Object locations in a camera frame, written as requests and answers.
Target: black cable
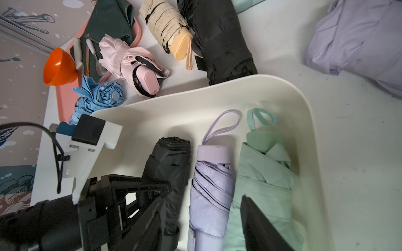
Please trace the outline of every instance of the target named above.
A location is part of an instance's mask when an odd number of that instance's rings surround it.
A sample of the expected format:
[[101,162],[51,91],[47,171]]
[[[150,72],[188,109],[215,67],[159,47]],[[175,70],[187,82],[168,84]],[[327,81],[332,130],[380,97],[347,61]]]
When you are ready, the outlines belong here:
[[[49,137],[51,138],[51,141],[53,142],[53,153],[54,153],[54,158],[56,161],[56,170],[57,170],[57,193],[60,194],[62,191],[62,177],[63,177],[63,157],[64,157],[64,151],[62,147],[60,146],[59,142],[56,139],[56,135],[54,135],[51,131],[49,131],[47,128],[31,123],[31,122],[12,122],[12,123],[7,123],[7,124],[0,124],[0,130],[4,129],[9,129],[9,128],[14,128],[14,127],[36,127],[44,131]],[[57,160],[57,151],[55,146],[59,149],[61,153],[61,165],[59,167],[59,161]]]

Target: white plastic bin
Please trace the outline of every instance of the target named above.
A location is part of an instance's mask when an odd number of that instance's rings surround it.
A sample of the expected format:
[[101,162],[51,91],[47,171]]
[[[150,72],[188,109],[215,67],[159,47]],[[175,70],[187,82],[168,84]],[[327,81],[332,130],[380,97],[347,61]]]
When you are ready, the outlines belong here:
[[[241,111],[240,125],[226,135],[213,138],[209,144],[231,147],[236,168],[241,143],[246,141],[249,132],[246,113],[254,107],[266,108],[278,117],[278,122],[269,129],[284,135],[292,168],[299,177],[293,192],[292,224],[305,239],[304,250],[334,250],[310,105],[295,86],[275,76],[253,75],[95,112],[93,116],[120,124],[123,131],[115,150],[102,150],[90,177],[111,173],[141,177],[158,139],[172,136],[191,141],[193,172],[197,146],[211,123],[228,109]],[[215,129],[233,125],[236,119],[235,115],[225,115]],[[187,250],[189,191],[190,185],[180,213],[178,249],[181,251]]]

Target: umbrella handle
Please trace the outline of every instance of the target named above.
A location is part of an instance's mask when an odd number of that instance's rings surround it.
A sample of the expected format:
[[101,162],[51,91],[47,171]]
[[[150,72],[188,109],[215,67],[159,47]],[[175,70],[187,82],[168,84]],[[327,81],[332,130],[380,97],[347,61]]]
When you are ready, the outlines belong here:
[[[211,131],[212,131],[213,127],[216,125],[216,123],[220,120],[220,118],[221,118],[223,115],[225,115],[225,114],[227,114],[227,113],[235,113],[235,114],[237,114],[237,116],[238,116],[237,123],[236,123],[234,126],[228,128],[228,129],[222,129],[222,130],[216,131],[216,132],[214,132],[213,134],[211,134],[211,135],[209,136],[209,134],[211,133]],[[215,120],[215,121],[212,123],[212,125],[209,127],[207,133],[205,134],[205,136],[204,136],[204,138],[203,138],[203,140],[202,140],[202,144],[203,144],[203,145],[206,145],[207,142],[208,142],[210,139],[212,139],[213,137],[215,137],[215,136],[218,135],[218,134],[227,133],[227,132],[232,131],[233,129],[235,129],[235,128],[239,125],[239,123],[240,123],[240,112],[239,112],[239,111],[237,111],[237,110],[227,110],[227,111],[223,112],[221,115],[219,115],[219,117],[216,118],[216,120]]]
[[[270,116],[272,122],[268,122],[262,115],[261,113],[265,113],[268,116]],[[278,121],[278,118],[273,115],[272,113],[268,112],[266,109],[263,108],[254,108],[250,109],[247,111],[247,123],[248,127],[250,128],[250,131],[255,131],[255,121],[254,121],[254,115],[258,118],[258,120],[263,123],[264,125],[273,125]]]

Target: metal spoon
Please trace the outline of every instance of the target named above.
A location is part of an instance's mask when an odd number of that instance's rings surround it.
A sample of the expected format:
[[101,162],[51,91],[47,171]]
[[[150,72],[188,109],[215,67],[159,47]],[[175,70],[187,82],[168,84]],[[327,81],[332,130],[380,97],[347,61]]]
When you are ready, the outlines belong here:
[[99,44],[98,41],[96,41],[95,39],[93,39],[92,37],[89,36],[89,33],[85,34],[84,37],[85,37],[86,39],[92,40],[92,42],[95,42],[95,43]]
[[103,67],[103,65],[101,65],[101,63],[99,63],[98,57],[96,56],[96,52],[95,52],[95,47],[94,44],[92,43],[92,41],[90,39],[86,40],[86,44],[89,47],[89,50],[91,51],[92,55],[94,56],[95,60],[96,60],[96,72],[98,73],[99,76],[103,76],[107,73],[107,69],[105,67]]

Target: mint green umbrella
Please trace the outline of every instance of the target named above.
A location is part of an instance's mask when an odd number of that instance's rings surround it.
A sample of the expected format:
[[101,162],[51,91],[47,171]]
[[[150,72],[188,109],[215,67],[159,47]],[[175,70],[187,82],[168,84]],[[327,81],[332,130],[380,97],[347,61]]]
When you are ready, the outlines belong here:
[[[269,123],[262,115],[269,115]],[[292,189],[296,175],[290,170],[291,160],[284,148],[283,136],[276,132],[256,130],[254,115],[265,125],[277,118],[267,110],[254,108],[247,112],[251,132],[242,144],[238,173],[224,239],[225,251],[245,251],[246,244],[240,216],[242,196],[252,198],[283,239],[295,250],[302,251],[303,238],[290,225]]]

